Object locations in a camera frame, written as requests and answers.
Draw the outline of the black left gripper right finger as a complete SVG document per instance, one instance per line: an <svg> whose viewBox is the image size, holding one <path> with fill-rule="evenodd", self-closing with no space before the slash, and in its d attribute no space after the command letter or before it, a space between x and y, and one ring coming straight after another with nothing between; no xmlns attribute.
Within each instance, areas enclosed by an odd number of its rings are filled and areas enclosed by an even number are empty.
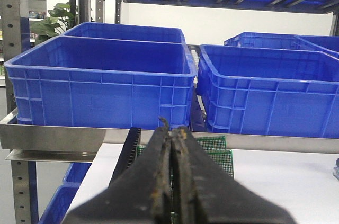
<svg viewBox="0 0 339 224"><path fill-rule="evenodd" d="M236 182L186 127L171 132L180 223L294 223L284 208Z"/></svg>

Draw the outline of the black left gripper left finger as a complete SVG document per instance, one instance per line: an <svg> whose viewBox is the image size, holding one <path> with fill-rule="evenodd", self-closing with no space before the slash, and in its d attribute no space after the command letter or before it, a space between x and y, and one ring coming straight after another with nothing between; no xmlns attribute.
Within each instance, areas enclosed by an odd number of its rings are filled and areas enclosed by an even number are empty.
<svg viewBox="0 0 339 224"><path fill-rule="evenodd" d="M171 223L171 137L167 120L160 120L163 125L134 163L63 223Z"/></svg>

